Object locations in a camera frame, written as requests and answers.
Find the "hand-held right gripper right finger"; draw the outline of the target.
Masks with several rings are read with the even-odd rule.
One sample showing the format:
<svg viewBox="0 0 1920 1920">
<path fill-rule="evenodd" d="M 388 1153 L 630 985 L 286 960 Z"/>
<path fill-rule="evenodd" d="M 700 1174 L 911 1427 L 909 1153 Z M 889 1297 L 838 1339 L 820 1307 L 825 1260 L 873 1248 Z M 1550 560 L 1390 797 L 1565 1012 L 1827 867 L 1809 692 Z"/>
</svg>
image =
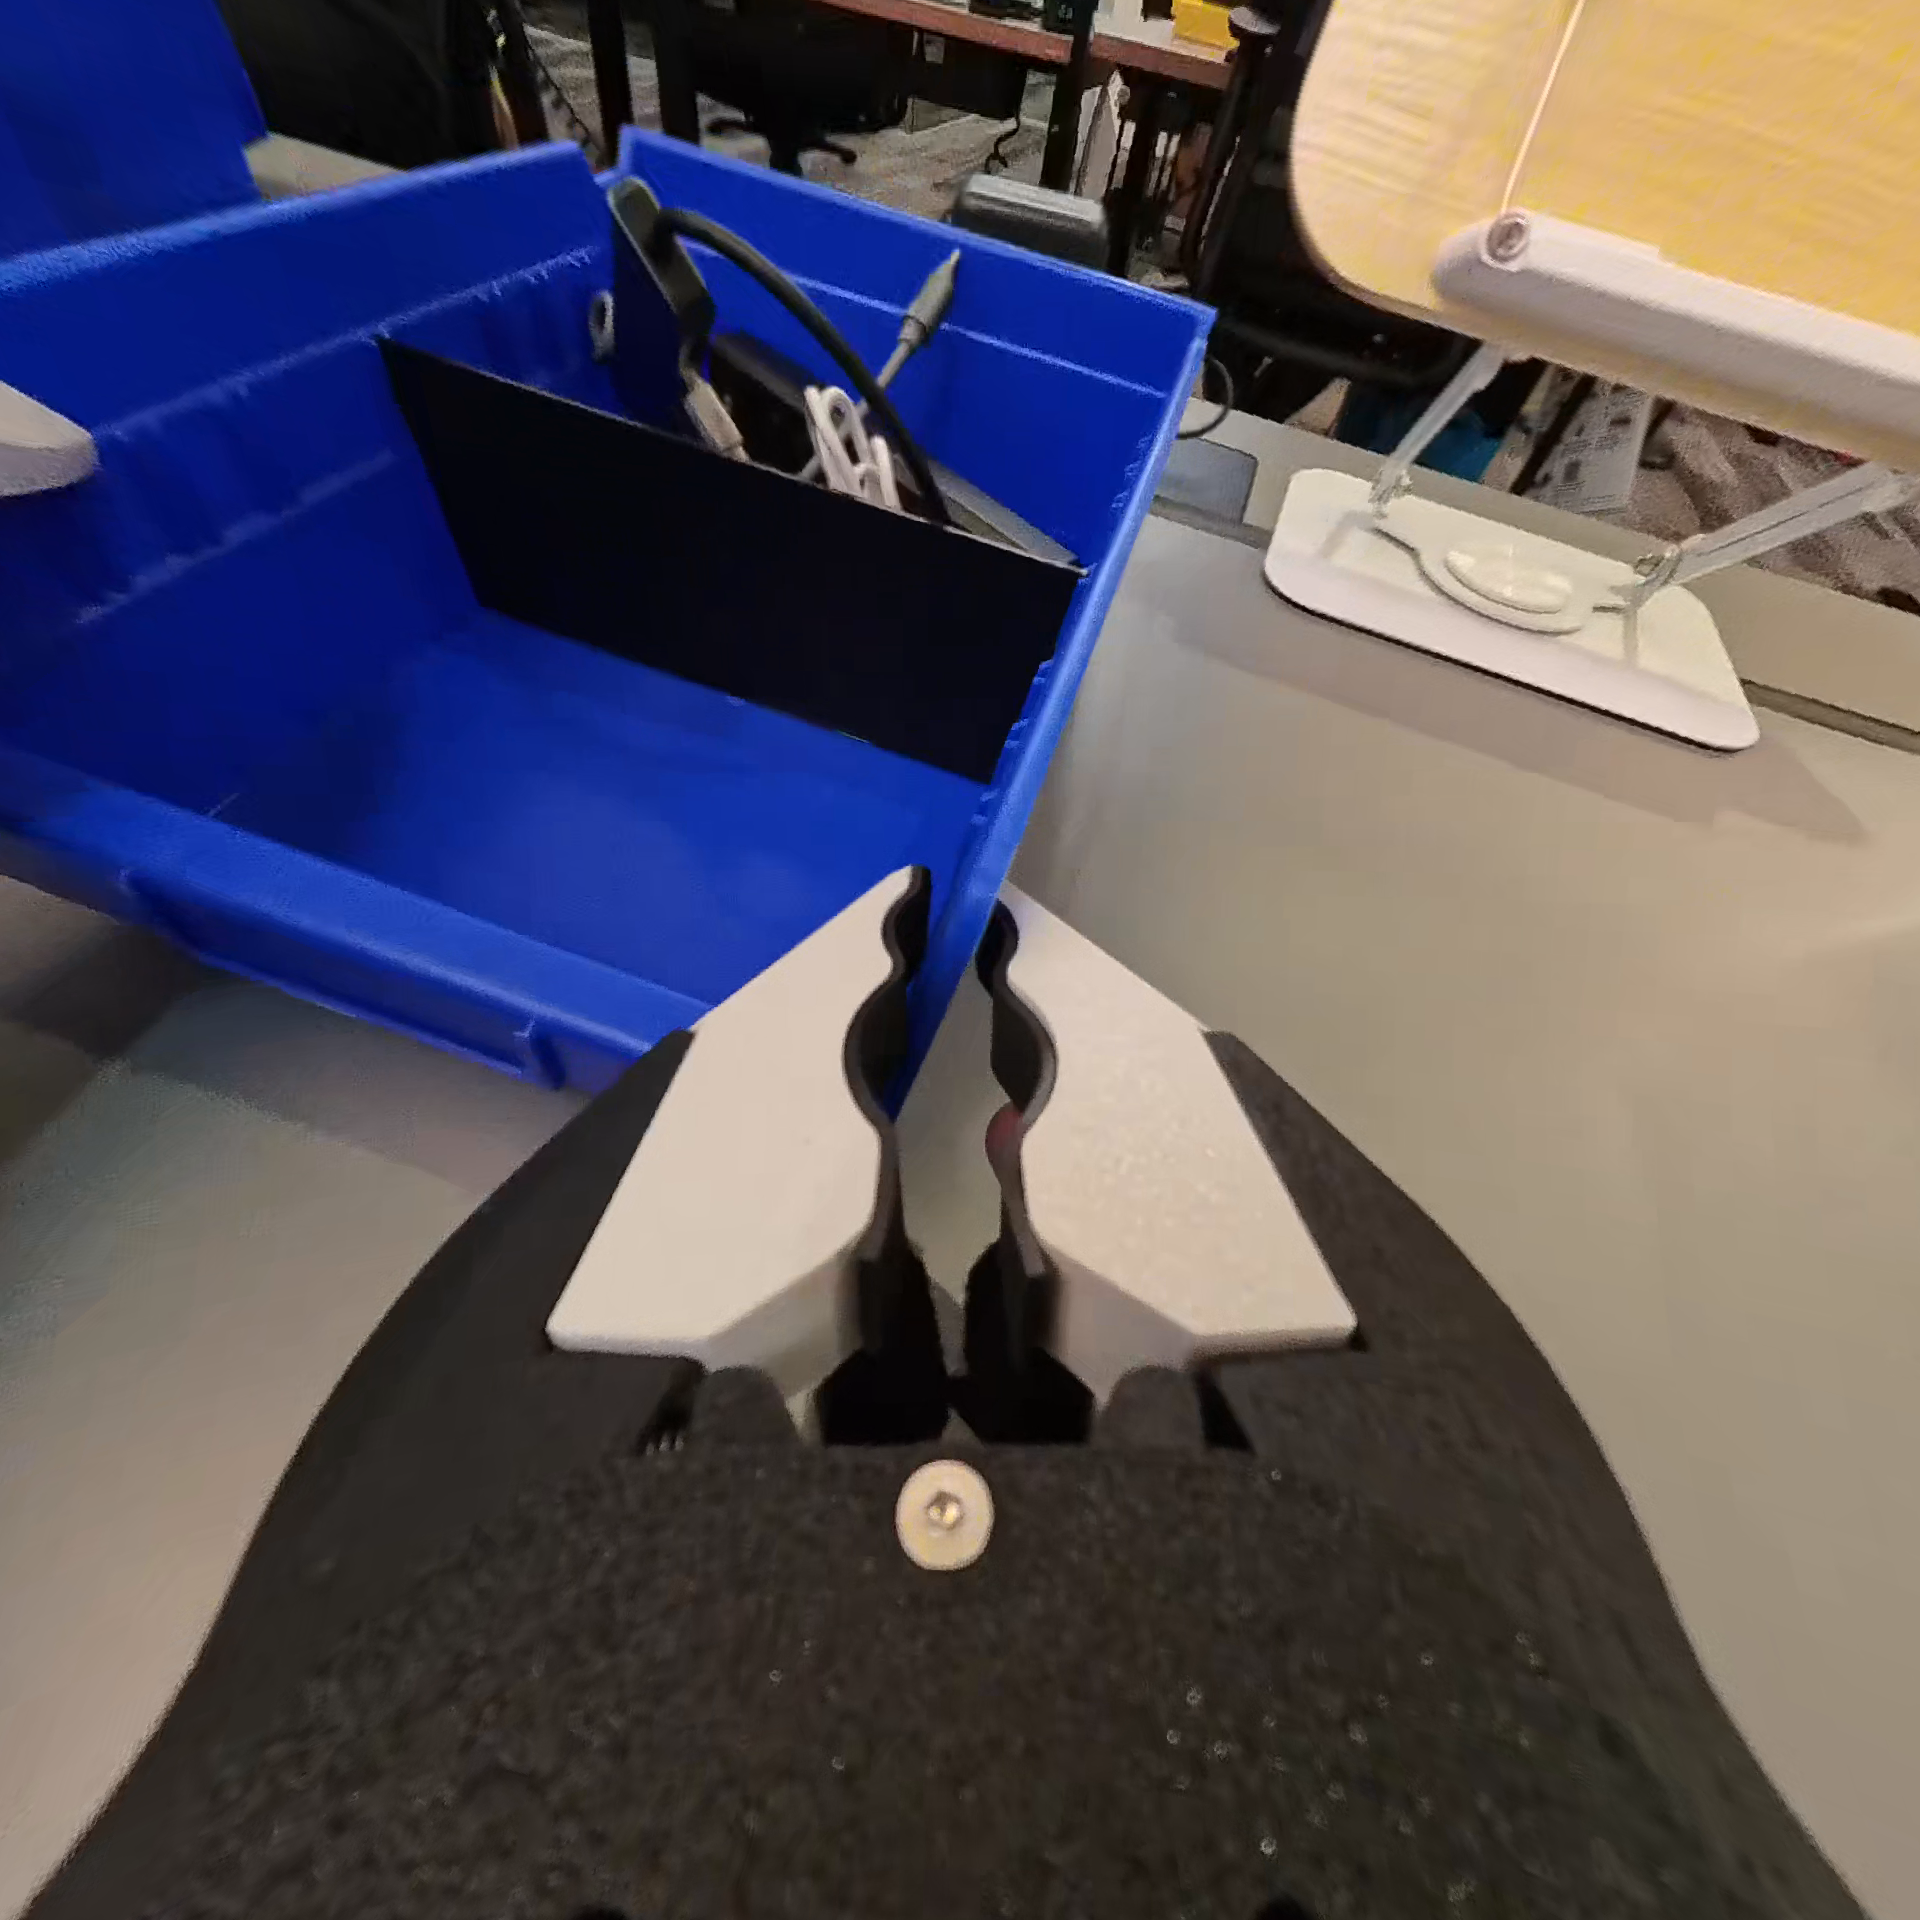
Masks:
<svg viewBox="0 0 1920 1920">
<path fill-rule="evenodd" d="M 973 968 L 999 1216 L 968 1276 L 961 1408 L 1093 1408 L 1146 1370 L 1357 1332 L 1199 1020 L 1022 892 Z"/>
</svg>

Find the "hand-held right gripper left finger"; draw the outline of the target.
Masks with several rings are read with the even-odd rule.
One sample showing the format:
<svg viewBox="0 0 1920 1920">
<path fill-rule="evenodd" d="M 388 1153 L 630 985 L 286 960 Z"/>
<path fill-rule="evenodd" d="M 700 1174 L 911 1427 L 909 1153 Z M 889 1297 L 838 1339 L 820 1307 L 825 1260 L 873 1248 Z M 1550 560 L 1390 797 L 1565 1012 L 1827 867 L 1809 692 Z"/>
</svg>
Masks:
<svg viewBox="0 0 1920 1920">
<path fill-rule="evenodd" d="M 859 892 L 686 1035 L 545 1319 L 598 1358 L 754 1370 L 823 1405 L 944 1405 L 889 1099 L 931 878 Z"/>
</svg>

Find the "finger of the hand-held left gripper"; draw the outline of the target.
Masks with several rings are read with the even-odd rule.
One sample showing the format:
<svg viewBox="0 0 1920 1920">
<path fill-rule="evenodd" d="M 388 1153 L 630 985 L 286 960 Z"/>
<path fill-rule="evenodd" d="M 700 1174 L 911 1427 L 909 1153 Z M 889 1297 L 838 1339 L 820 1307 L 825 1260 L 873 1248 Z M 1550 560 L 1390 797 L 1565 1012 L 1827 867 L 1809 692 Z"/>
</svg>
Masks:
<svg viewBox="0 0 1920 1920">
<path fill-rule="evenodd" d="M 92 434 L 41 401 L 2 384 L 4 501 L 63 493 L 83 485 L 99 466 Z"/>
</svg>

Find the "blue plastic bin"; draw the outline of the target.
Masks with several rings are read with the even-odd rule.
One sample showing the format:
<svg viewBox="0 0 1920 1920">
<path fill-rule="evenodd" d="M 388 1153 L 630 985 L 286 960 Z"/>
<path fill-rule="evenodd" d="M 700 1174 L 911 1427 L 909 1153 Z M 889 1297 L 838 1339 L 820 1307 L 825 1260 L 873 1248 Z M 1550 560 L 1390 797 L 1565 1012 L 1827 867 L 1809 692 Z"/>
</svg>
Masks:
<svg viewBox="0 0 1920 1920">
<path fill-rule="evenodd" d="M 2 6 L 2 258 L 252 206 L 268 132 L 213 2 Z"/>
<path fill-rule="evenodd" d="M 378 340 L 636 418 L 596 357 L 616 181 L 736 231 L 893 381 L 941 485 L 1080 571 L 964 781 L 486 610 Z M 4 262 L 4 383 L 98 470 L 4 501 L 4 873 L 518 1080 L 612 1087 L 901 867 L 903 1074 L 993 917 L 1211 314 L 632 130 Z"/>
</svg>

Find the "black divider of blue bin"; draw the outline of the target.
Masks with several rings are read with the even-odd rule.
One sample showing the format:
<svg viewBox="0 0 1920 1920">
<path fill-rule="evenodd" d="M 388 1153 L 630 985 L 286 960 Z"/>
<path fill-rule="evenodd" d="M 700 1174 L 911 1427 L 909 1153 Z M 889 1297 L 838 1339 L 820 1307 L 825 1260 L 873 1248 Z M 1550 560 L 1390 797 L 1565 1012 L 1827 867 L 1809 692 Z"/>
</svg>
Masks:
<svg viewBox="0 0 1920 1920">
<path fill-rule="evenodd" d="M 378 348 L 486 613 L 975 784 L 995 775 L 1080 568 Z"/>
</svg>

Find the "black office chair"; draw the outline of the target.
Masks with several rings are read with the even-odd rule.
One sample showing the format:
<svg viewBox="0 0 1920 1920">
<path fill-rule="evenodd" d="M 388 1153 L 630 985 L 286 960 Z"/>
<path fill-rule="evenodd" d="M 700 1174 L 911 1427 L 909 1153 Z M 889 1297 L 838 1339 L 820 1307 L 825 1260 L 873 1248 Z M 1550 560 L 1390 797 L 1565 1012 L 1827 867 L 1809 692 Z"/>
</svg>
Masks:
<svg viewBox="0 0 1920 1920">
<path fill-rule="evenodd" d="M 803 2 L 643 6 L 659 127 L 686 145 L 714 128 L 758 137 L 770 167 L 798 176 L 809 153 L 854 162 L 845 137 L 897 128 L 908 111 L 909 29 Z"/>
</svg>

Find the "wooden laptop stand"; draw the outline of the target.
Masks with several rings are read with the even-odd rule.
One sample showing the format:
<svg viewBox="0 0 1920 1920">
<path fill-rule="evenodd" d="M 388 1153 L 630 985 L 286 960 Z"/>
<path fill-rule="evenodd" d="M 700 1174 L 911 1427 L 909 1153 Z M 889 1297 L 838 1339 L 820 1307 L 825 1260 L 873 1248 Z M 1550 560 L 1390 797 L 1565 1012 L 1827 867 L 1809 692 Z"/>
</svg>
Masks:
<svg viewBox="0 0 1920 1920">
<path fill-rule="evenodd" d="M 1334 284 L 1474 344 L 1376 476 L 1298 470 L 1286 605 L 1670 741 L 1760 724 L 1691 585 L 1916 497 L 1916 4 L 1331 4 L 1287 138 Z M 1541 360 L 1855 464 L 1636 564 L 1419 497 Z"/>
</svg>

